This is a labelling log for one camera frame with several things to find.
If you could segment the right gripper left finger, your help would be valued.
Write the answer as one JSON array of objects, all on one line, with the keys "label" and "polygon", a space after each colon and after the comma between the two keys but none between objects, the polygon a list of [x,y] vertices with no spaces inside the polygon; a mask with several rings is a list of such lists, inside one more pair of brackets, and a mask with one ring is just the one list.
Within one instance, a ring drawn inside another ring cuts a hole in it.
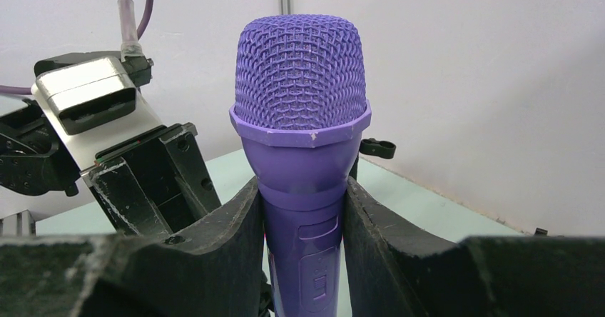
[{"label": "right gripper left finger", "polygon": [[256,316],[257,181],[189,227],[157,236],[1,239],[3,316]]}]

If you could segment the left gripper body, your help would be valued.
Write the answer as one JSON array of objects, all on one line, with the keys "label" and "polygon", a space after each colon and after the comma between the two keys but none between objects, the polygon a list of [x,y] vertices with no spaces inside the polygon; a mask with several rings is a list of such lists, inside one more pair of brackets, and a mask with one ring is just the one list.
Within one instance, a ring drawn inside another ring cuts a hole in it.
[{"label": "left gripper body", "polygon": [[[151,82],[153,67],[152,59],[144,55],[122,57],[120,51],[93,51],[68,53],[60,56],[54,56],[37,61],[34,65],[34,73],[37,77],[38,74],[43,74],[52,69],[60,69],[70,64],[77,64],[78,56],[87,59],[89,53],[95,52],[100,54],[108,53],[110,55],[117,55],[121,63],[126,67],[130,78],[135,84],[138,84],[138,89],[140,92],[142,86],[145,86]],[[132,155],[137,155],[138,157],[151,162],[160,161],[160,159],[165,157],[167,153],[161,148],[162,143],[159,141],[159,137],[168,127],[170,126],[166,126],[162,123],[161,126],[147,131],[140,136],[124,141],[118,145],[106,149],[105,151],[102,151],[97,155],[96,162],[93,166],[103,163],[104,161],[118,158],[119,156],[126,159]]]}]

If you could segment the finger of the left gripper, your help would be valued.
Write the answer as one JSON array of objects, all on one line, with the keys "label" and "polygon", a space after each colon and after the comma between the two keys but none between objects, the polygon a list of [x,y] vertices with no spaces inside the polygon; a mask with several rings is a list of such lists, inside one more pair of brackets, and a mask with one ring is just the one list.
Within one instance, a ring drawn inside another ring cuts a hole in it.
[{"label": "finger of the left gripper", "polygon": [[195,221],[220,207],[215,190],[195,136],[192,123],[174,124],[159,137],[168,163],[173,169],[177,185],[185,199],[188,211]]},{"label": "finger of the left gripper", "polygon": [[81,176],[116,230],[125,235],[156,238],[172,234],[123,158],[92,166]]}]

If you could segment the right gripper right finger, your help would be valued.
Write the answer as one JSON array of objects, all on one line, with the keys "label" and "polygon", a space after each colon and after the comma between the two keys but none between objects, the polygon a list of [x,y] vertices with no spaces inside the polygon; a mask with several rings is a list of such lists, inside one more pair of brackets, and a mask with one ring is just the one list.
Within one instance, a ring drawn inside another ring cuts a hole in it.
[{"label": "right gripper right finger", "polygon": [[602,316],[604,239],[431,234],[347,182],[354,316]]}]

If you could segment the purple microphone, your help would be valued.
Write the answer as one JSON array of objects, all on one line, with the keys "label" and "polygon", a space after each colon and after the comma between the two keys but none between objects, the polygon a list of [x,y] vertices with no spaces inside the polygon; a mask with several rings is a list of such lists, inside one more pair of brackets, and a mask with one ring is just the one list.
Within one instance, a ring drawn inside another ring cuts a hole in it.
[{"label": "purple microphone", "polygon": [[370,125],[354,24],[266,16],[238,41],[230,120],[258,181],[277,316],[335,316],[347,178]]}]

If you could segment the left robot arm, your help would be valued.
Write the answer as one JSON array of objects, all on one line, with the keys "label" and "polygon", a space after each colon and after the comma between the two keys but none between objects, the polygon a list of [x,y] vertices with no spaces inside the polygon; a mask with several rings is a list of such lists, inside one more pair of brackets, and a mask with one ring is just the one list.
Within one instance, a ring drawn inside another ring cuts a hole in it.
[{"label": "left robot arm", "polygon": [[143,99],[152,68],[119,51],[38,61],[38,94],[1,117],[1,185],[75,196],[82,179],[126,235],[167,236],[219,208],[195,126],[162,124]]}]

